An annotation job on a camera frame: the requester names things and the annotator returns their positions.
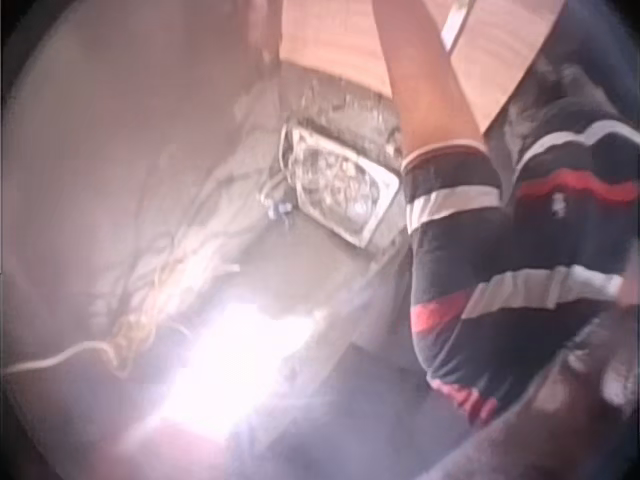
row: bright light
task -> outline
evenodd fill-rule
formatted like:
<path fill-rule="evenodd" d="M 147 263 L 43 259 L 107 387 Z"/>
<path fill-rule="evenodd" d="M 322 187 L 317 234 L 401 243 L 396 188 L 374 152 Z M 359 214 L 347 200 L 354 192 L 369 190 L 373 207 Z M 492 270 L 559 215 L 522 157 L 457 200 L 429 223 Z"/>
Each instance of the bright light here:
<path fill-rule="evenodd" d="M 230 305 L 195 345 L 162 414 L 224 439 L 273 391 L 282 359 L 304 345 L 313 323 L 306 317 L 274 321 L 255 306 Z"/>

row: wooden board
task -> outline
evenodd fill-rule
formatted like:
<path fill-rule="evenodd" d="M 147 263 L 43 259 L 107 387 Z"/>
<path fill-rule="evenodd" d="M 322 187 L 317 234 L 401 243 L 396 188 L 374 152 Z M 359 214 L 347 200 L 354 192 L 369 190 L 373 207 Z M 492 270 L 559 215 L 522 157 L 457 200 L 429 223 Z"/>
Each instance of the wooden board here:
<path fill-rule="evenodd" d="M 425 3 L 442 28 L 454 0 Z M 563 4 L 477 0 L 452 63 L 482 130 L 513 93 Z M 391 94 L 371 0 L 284 0 L 280 56 Z"/>

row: led light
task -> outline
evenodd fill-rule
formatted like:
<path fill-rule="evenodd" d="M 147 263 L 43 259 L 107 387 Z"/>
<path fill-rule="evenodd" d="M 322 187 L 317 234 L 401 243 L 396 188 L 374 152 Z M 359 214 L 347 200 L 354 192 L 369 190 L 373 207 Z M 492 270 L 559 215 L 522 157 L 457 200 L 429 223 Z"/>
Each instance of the led light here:
<path fill-rule="evenodd" d="M 282 360 L 313 332 L 310 318 L 274 321 L 251 305 L 231 305 L 194 346 L 161 414 L 223 440 L 278 384 Z"/>
<path fill-rule="evenodd" d="M 285 125 L 281 165 L 300 208 L 358 247 L 365 248 L 398 191 L 392 172 L 354 150 L 299 125 Z"/>

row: cloth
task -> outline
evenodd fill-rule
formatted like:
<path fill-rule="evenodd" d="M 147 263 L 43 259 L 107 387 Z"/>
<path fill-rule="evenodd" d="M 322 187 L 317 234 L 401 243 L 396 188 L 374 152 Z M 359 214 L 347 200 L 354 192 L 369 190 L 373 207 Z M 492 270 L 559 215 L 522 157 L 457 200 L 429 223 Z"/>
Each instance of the cloth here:
<path fill-rule="evenodd" d="M 576 88 L 572 75 L 559 78 Z M 506 207 L 476 145 L 405 162 L 414 346 L 431 386 L 474 423 L 512 405 L 611 306 L 637 239 L 640 134 L 578 90 L 535 115 L 520 106 Z"/>

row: white stripe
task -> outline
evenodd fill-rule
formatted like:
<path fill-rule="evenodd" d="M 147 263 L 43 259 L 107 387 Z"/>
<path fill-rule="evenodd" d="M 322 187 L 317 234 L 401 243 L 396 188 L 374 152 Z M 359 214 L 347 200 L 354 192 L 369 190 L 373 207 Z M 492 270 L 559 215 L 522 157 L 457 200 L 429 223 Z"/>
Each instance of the white stripe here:
<path fill-rule="evenodd" d="M 500 191 L 495 187 L 465 185 L 443 188 L 417 198 L 407 206 L 407 229 L 411 233 L 420 225 L 454 213 L 499 206 Z"/>
<path fill-rule="evenodd" d="M 615 299 L 621 285 L 620 275 L 605 275 L 580 265 L 506 272 L 478 285 L 462 318 L 473 318 L 502 308 L 553 310 L 561 303 L 574 300 L 610 301 Z"/>
<path fill-rule="evenodd" d="M 402 165 L 400 169 L 404 171 L 407 168 L 407 166 L 416 159 L 416 157 L 420 155 L 424 155 L 425 153 L 431 152 L 433 150 L 438 150 L 444 147 L 458 147 L 458 146 L 472 147 L 472 148 L 478 149 L 482 153 L 487 153 L 487 146 L 484 145 L 482 142 L 478 142 L 476 140 L 458 139 L 458 140 L 450 140 L 448 142 L 432 143 L 430 145 L 425 145 L 422 148 L 414 150 L 409 155 L 407 155 L 402 161 Z"/>
<path fill-rule="evenodd" d="M 617 120 L 600 120 L 591 124 L 583 133 L 555 132 L 546 137 L 542 137 L 524 154 L 516 169 L 515 177 L 517 178 L 520 175 L 522 168 L 532 157 L 541 154 L 551 147 L 568 142 L 580 143 L 590 147 L 610 133 L 615 133 L 640 145 L 640 133 L 636 132 L 633 128 Z"/>

